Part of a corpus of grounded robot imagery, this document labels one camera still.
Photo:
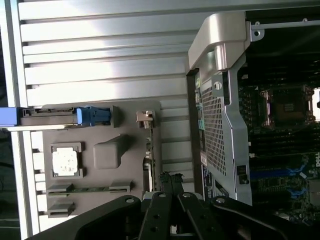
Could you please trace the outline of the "CPU socket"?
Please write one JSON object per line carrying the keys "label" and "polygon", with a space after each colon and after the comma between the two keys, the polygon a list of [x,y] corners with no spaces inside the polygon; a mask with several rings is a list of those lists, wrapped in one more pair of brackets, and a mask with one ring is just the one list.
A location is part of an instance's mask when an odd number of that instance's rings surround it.
{"label": "CPU socket", "polygon": [[261,126],[274,130],[314,124],[314,93],[313,88],[304,84],[262,90],[259,97]]}

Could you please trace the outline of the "silver CPU chip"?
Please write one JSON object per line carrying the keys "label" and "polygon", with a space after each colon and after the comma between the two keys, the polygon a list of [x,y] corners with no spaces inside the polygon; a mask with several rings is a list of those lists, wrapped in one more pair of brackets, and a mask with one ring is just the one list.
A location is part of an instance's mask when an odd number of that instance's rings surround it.
{"label": "silver CPU chip", "polygon": [[69,177],[78,172],[78,155],[72,147],[58,147],[52,153],[54,176]]}

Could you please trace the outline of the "open black PC case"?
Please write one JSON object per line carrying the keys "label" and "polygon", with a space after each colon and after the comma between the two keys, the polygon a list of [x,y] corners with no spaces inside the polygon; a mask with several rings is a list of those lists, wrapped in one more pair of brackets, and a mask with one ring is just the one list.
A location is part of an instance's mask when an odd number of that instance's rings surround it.
{"label": "open black PC case", "polygon": [[[320,84],[320,6],[208,16],[188,50],[203,193],[253,205],[240,83]],[[239,184],[246,165],[249,184]]]}

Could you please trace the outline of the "grey plastic parts rack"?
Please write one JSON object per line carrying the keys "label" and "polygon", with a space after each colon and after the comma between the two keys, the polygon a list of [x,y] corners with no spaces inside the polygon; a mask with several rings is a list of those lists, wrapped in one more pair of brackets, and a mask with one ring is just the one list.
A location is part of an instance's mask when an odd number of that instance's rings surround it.
{"label": "grey plastic parts rack", "polygon": [[[160,189],[161,105],[158,101],[100,102],[96,108],[109,108],[110,124],[65,125],[65,129],[43,132],[47,215],[49,218],[77,216],[123,195],[142,198],[148,187],[143,163],[147,131],[144,122],[153,123],[156,190]],[[52,153],[57,148],[77,152],[78,171],[73,176],[54,176]],[[124,187],[130,192],[89,192],[48,194],[49,189]]]}

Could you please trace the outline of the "green Dell motherboard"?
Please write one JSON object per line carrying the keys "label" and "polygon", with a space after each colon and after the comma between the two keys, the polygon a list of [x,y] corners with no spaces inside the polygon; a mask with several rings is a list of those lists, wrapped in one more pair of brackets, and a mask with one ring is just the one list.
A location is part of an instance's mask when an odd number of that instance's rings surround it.
{"label": "green Dell motherboard", "polygon": [[320,122],[290,129],[261,126],[260,92],[270,88],[320,83],[239,84],[239,109],[248,130],[249,175],[251,171],[289,170],[294,176],[252,179],[252,204],[265,211],[283,214],[292,221],[320,221]]}

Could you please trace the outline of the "silver hard disk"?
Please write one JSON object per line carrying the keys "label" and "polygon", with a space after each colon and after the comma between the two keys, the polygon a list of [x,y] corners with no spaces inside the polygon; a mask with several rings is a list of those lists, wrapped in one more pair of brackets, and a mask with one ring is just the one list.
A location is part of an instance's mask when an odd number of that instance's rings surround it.
{"label": "silver hard disk", "polygon": [[75,107],[25,108],[21,110],[21,126],[72,125],[77,123]]}

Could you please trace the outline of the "blue expansion slot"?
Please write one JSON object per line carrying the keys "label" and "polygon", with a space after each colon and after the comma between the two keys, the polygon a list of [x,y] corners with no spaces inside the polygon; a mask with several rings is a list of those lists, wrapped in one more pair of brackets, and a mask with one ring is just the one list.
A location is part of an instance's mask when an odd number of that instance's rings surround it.
{"label": "blue expansion slot", "polygon": [[278,177],[288,177],[295,176],[295,172],[291,172],[288,169],[278,169],[278,170],[266,170],[266,171],[251,171],[251,179],[260,179],[260,178],[278,178]]}

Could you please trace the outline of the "blue plastic disk carrier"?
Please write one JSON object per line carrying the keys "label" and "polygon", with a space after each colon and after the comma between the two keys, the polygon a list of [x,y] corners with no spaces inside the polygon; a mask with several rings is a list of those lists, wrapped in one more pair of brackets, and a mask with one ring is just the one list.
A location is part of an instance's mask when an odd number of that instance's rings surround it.
{"label": "blue plastic disk carrier", "polygon": [[[71,126],[93,127],[97,124],[109,125],[111,122],[111,110],[94,106],[78,106],[76,108],[77,123],[66,124]],[[32,109],[25,107],[0,107],[0,128],[29,127],[20,124],[21,111]]]}

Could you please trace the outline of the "black case release latch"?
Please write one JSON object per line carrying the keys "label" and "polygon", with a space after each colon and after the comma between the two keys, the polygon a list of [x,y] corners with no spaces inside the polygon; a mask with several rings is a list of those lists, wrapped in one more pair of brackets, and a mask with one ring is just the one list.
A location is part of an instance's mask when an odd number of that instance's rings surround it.
{"label": "black case release latch", "polygon": [[236,167],[236,173],[240,185],[248,185],[250,183],[250,177],[246,165],[238,165]]}

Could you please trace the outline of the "green RAM stick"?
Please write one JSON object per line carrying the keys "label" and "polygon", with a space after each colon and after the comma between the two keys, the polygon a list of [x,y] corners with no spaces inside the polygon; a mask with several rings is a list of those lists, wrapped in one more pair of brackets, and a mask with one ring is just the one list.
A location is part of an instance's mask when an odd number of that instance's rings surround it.
{"label": "green RAM stick", "polygon": [[99,186],[99,187],[58,187],[50,188],[47,190],[49,195],[63,195],[63,194],[80,194],[80,193],[101,193],[101,192],[110,192],[110,193],[126,193],[130,192],[131,189],[129,186]]}

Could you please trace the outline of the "metal socket cover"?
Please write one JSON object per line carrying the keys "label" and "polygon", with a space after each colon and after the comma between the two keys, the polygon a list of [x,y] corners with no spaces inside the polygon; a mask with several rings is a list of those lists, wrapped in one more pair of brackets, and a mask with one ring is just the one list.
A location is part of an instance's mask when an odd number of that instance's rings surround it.
{"label": "metal socket cover", "polygon": [[315,88],[312,95],[312,114],[316,122],[320,122],[320,88]]}

